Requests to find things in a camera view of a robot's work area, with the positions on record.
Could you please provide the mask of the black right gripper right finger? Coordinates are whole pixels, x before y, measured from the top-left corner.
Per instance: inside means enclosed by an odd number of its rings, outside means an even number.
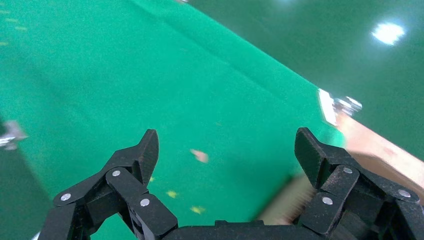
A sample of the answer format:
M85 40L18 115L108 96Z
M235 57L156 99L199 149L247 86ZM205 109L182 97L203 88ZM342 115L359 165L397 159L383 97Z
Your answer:
M297 223L329 240L421 240L424 210L411 189L363 168L345 149L297 130L294 154L316 194Z

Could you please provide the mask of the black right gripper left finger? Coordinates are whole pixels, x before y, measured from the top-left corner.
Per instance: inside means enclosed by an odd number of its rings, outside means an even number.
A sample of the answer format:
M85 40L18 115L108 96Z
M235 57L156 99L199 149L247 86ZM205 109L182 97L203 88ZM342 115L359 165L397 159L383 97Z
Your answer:
M54 197L39 239L88 240L113 215L138 240L163 239L178 220L148 190L158 158L158 134L148 129L138 144L115 151L99 172Z

